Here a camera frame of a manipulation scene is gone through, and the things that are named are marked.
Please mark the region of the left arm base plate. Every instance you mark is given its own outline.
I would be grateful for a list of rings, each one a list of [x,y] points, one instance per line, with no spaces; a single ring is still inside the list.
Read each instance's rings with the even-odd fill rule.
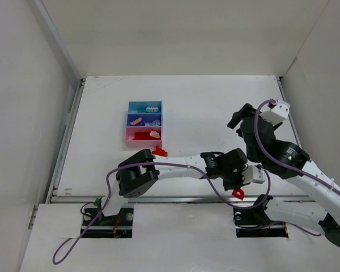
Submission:
[[[130,239],[133,237],[133,208],[121,208],[117,215],[99,216],[82,238]]]

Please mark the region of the red slope lego brick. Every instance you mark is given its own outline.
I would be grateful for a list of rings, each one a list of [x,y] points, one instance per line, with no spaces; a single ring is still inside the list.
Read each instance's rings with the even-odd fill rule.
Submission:
[[[147,132],[135,132],[134,133],[134,141],[147,141],[149,140],[149,134]]]

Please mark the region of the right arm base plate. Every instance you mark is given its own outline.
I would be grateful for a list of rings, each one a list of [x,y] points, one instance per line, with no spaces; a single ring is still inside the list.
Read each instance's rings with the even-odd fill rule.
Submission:
[[[286,225],[268,218],[263,207],[234,209],[233,222],[237,238],[288,238]]]

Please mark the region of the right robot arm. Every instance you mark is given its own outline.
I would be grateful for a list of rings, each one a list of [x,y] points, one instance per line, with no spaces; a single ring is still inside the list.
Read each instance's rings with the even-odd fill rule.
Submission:
[[[234,221],[243,228],[264,228],[279,222],[307,228],[340,248],[340,187],[324,174],[298,145],[278,140],[275,130],[288,118],[290,105],[267,100],[258,108],[245,104],[235,112],[228,127],[236,129],[246,145],[246,156],[272,173],[298,187],[319,204],[317,209],[281,201],[261,194],[249,211],[235,208]]]

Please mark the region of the large red lego piece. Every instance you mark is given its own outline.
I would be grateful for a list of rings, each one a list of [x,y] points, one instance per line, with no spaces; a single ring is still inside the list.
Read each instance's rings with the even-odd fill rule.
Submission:
[[[151,151],[151,153],[156,156],[162,156],[162,157],[168,156],[168,153],[166,152],[166,150],[162,149],[159,146],[156,146],[155,149]]]

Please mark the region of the red flower round lego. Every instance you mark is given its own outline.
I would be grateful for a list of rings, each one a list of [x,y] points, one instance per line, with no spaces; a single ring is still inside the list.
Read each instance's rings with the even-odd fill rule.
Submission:
[[[149,130],[148,135],[151,139],[161,139],[161,133],[156,130]]]

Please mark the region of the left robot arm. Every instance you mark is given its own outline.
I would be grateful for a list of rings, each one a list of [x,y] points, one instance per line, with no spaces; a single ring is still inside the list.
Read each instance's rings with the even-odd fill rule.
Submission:
[[[99,220],[117,216],[131,198],[138,198],[165,179],[222,179],[223,188],[239,190],[250,184],[250,167],[239,148],[228,153],[202,152],[188,157],[153,155],[149,149],[138,151],[106,176],[108,194],[99,202]]]

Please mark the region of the purple lotus lego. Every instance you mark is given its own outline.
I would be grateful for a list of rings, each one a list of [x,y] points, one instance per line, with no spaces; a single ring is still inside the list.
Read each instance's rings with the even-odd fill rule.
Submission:
[[[151,126],[161,126],[161,121],[160,121],[160,120],[154,120],[154,121],[151,123]]]

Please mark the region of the red half round lego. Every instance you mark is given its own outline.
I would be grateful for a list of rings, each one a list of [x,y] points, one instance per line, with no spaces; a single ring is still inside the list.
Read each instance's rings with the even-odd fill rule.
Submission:
[[[237,199],[243,200],[244,197],[245,197],[245,193],[242,189],[235,189],[232,192],[232,196],[237,198]]]

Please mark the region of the purple butterfly lego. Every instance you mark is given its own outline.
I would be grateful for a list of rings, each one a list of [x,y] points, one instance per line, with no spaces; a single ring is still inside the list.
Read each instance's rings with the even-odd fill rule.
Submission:
[[[142,126],[142,118],[139,117],[130,123],[131,126]]]

